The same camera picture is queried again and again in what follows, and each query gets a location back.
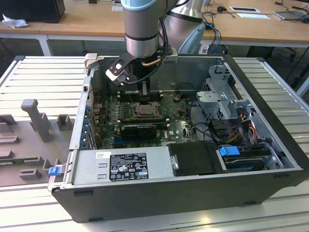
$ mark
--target robotic arm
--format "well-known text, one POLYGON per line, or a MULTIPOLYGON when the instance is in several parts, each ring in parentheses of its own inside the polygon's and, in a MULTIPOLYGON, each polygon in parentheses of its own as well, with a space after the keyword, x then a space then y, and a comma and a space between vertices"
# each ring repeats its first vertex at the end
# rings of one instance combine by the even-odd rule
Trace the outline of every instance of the robotic arm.
POLYGON ((185 53, 189 53, 188 44, 192 48, 190 44, 196 43, 192 41, 192 37, 196 38, 196 32, 199 33, 197 41, 200 41, 205 29, 201 24, 202 2, 203 0, 121 0, 128 52, 109 67, 106 75, 121 85, 138 84, 139 90, 148 89, 147 79, 157 71, 168 53, 168 34, 172 37, 171 45, 179 51, 185 50, 185 53), (163 16, 166 13, 168 16, 165 23, 163 16), (159 37, 163 40, 163 48, 159 44, 159 37))

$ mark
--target screw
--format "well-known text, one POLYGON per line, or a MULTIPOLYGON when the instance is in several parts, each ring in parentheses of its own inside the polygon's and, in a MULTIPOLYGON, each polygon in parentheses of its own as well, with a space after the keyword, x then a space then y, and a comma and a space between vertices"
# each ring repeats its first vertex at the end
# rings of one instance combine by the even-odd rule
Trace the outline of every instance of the screw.
POLYGON ((178 165, 176 163, 172 163, 172 169, 173 170, 177 170, 178 169, 178 165))

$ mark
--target motherboard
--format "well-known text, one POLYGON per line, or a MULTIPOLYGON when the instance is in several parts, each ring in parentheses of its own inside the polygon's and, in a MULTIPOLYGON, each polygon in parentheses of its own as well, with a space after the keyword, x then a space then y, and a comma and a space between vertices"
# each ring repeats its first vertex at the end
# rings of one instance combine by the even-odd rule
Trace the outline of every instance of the motherboard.
POLYGON ((162 93, 159 101, 147 104, 123 102, 109 96, 95 108, 100 133, 98 149, 166 146, 170 143, 197 142, 188 121, 189 98, 162 93))

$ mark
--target blue tab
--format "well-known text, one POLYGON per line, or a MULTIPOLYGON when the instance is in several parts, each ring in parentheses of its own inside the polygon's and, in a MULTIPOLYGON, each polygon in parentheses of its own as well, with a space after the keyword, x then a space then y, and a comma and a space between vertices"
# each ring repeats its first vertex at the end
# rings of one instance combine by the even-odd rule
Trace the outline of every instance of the blue tab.
POLYGON ((221 156, 239 156, 240 153, 236 146, 223 146, 219 149, 221 156))
POLYGON ((48 170, 49 176, 61 175, 61 167, 51 167, 48 170))

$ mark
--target power supply label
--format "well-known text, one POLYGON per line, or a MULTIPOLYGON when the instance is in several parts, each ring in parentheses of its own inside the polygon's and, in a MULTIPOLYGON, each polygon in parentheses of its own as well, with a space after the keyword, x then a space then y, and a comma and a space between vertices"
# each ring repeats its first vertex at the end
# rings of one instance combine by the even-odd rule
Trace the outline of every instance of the power supply label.
POLYGON ((110 180, 148 179, 146 153, 111 155, 110 180))

